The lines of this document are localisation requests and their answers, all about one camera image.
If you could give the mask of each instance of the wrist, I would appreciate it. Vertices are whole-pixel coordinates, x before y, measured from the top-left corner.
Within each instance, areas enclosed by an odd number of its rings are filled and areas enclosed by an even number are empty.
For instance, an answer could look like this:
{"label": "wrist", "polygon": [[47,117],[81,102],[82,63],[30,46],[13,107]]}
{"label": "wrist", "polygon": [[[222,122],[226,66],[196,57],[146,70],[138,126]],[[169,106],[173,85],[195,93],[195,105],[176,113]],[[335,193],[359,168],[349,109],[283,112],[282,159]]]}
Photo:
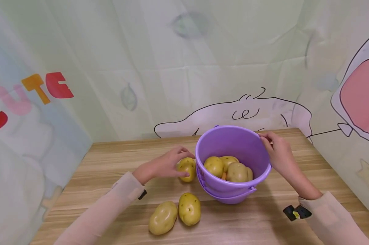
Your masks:
{"label": "wrist", "polygon": [[141,183],[141,185],[145,185],[149,180],[153,179],[153,174],[145,166],[145,163],[133,171],[133,176]]}
{"label": "wrist", "polygon": [[298,176],[303,174],[303,172],[301,172],[301,169],[295,162],[284,163],[282,164],[282,166],[282,169],[278,168],[276,170],[280,173],[280,175],[282,175],[284,179],[288,181],[290,179],[297,178]]}
{"label": "wrist", "polygon": [[286,178],[286,180],[301,198],[316,200],[323,196],[323,193],[301,171],[295,176]]}

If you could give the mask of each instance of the bucket rim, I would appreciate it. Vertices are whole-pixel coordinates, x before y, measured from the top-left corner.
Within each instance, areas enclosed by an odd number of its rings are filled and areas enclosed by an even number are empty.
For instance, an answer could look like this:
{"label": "bucket rim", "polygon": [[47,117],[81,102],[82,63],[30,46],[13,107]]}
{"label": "bucket rim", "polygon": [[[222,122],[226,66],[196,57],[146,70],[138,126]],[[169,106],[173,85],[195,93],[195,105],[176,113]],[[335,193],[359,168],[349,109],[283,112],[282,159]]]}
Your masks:
{"label": "bucket rim", "polygon": [[214,175],[212,175],[209,171],[206,170],[206,168],[203,166],[203,163],[201,163],[199,156],[198,156],[198,152],[199,152],[199,142],[202,141],[202,139],[208,135],[209,133],[221,129],[221,128],[236,128],[236,129],[241,129],[244,131],[247,131],[251,134],[253,134],[254,136],[256,136],[258,139],[260,139],[259,135],[249,129],[243,128],[243,127],[239,127],[239,126],[233,126],[233,125],[224,125],[224,126],[215,126],[212,129],[209,129],[208,131],[206,131],[199,139],[197,142],[197,145],[195,146],[195,160],[196,160],[196,164],[198,166],[198,168],[200,168],[200,170],[202,171],[200,174],[204,174],[207,175],[208,177],[214,179],[215,181],[219,182],[219,183],[225,183],[225,184],[229,184],[230,186],[235,186],[237,188],[244,188],[244,187],[255,187],[257,184],[259,184],[260,182],[264,181],[266,179],[266,177],[269,175],[272,167],[270,162],[267,164],[267,168],[266,170],[257,178],[251,180],[251,181],[247,181],[247,182],[230,182],[230,181],[226,181],[226,180],[222,180]]}

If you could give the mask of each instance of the potato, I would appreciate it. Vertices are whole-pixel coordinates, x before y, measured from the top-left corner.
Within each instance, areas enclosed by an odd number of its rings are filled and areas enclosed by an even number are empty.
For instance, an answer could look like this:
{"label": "potato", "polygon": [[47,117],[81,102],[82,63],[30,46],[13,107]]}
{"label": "potato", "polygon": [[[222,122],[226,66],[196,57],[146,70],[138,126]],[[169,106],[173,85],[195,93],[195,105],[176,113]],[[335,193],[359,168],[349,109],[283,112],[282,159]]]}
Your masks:
{"label": "potato", "polygon": [[185,225],[192,226],[201,219],[201,203],[191,194],[184,193],[179,198],[179,217]]}
{"label": "potato", "polygon": [[247,182],[248,170],[243,163],[231,163],[227,171],[227,181],[231,182]]}
{"label": "potato", "polygon": [[195,160],[191,157],[186,157],[180,160],[179,164],[191,163],[191,165],[195,168]]}
{"label": "potato", "polygon": [[219,157],[209,157],[204,164],[207,171],[212,175],[221,178],[224,170],[224,164]]}
{"label": "potato", "polygon": [[224,163],[224,170],[223,170],[224,172],[228,171],[229,164],[233,162],[239,162],[239,160],[236,157],[231,157],[231,156],[223,156],[223,157],[220,157],[220,159]]}
{"label": "potato", "polygon": [[191,182],[191,181],[194,180],[194,178],[195,178],[195,165],[193,165],[191,162],[180,161],[180,163],[176,166],[176,169],[177,169],[177,171],[180,171],[180,172],[190,173],[190,176],[180,177],[180,180],[182,180],[184,182]]}
{"label": "potato", "polygon": [[178,209],[172,201],[160,204],[149,219],[149,230],[154,235],[162,235],[172,229],[178,216]]}
{"label": "potato", "polygon": [[251,181],[254,179],[254,173],[252,172],[251,168],[247,167],[247,173],[248,173],[248,181]]}

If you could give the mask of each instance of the wooden table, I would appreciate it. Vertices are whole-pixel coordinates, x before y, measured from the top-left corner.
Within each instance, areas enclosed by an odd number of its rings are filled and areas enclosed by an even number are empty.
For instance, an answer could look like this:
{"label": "wooden table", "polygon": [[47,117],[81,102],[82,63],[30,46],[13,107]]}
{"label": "wooden table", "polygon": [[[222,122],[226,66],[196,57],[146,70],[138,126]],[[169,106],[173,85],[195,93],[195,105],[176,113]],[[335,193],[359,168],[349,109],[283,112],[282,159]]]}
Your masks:
{"label": "wooden table", "polygon": [[[308,178],[329,190],[369,237],[369,212],[298,129],[275,131],[287,139]],[[167,152],[174,145],[195,151],[198,136],[93,144],[31,245],[52,244],[70,224],[128,171]],[[282,209],[298,205],[297,194],[275,170],[240,204],[229,206],[211,198],[197,180],[155,179],[148,194],[120,214],[98,244],[322,244],[304,220],[290,222]],[[148,232],[149,217],[158,204],[178,202],[184,192],[201,201],[202,218],[194,227],[180,219],[162,236]]]}

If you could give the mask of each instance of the beige sleeve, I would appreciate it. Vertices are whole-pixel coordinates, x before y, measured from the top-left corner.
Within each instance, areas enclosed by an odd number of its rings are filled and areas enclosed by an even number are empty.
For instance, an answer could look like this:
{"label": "beige sleeve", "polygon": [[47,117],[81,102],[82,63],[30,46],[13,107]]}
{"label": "beige sleeve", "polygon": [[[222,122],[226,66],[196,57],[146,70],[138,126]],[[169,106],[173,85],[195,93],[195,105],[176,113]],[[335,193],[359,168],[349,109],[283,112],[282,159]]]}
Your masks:
{"label": "beige sleeve", "polygon": [[116,217],[140,197],[144,189],[133,174],[127,172],[113,184],[107,194],[97,200],[61,234],[55,245],[94,244]]}
{"label": "beige sleeve", "polygon": [[369,245],[350,213],[330,192],[313,201],[299,197],[299,202],[312,213],[305,220],[325,245]]}

